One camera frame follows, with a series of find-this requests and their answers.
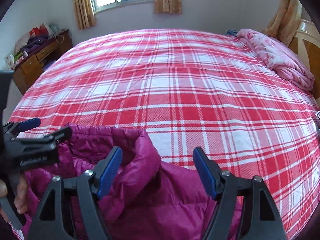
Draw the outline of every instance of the magenta down jacket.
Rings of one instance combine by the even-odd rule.
[[[101,213],[114,240],[198,240],[204,234],[215,202],[205,193],[198,173],[161,161],[145,130],[81,127],[59,146],[60,164],[26,172],[28,234],[31,217],[54,175],[79,176],[108,155],[113,146],[123,150],[123,162]],[[73,212],[79,239],[86,239],[77,199]],[[241,206],[236,205],[229,239],[236,235]]]

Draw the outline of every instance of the headboard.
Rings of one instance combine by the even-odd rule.
[[[311,93],[320,106],[320,34],[316,26],[312,22],[301,20],[289,48],[299,56],[315,76]]]

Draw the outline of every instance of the person's hand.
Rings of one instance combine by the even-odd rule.
[[[7,193],[8,191],[5,183],[2,180],[0,180],[0,197],[5,197]],[[14,199],[14,204],[19,214],[25,213],[28,209],[27,193],[28,193],[28,183],[24,174],[21,174],[18,188],[17,188],[17,195],[16,195],[16,198]],[[9,219],[2,208],[0,209],[0,214],[2,215],[2,217],[6,222],[9,222]]]

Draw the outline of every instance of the blue gripper pad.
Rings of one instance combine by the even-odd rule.
[[[196,165],[199,177],[202,181],[206,193],[215,199],[217,197],[216,192],[216,181],[210,172],[210,169],[205,161],[209,161],[208,157],[205,155],[203,150],[200,147],[197,147],[193,150],[193,162]]]
[[[18,126],[19,132],[26,132],[33,128],[39,127],[41,124],[40,118],[30,119],[24,122],[21,122]]]
[[[105,160],[99,161],[94,171],[98,179],[97,196],[102,199],[109,194],[113,180],[115,179],[118,169],[122,163],[122,150],[119,147],[113,147]]]

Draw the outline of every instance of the desk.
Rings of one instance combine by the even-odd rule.
[[[16,66],[13,80],[21,94],[24,95],[41,76],[44,72],[42,67],[47,61],[58,60],[72,47],[68,30],[63,30],[60,31],[59,36],[49,39],[20,62]]]

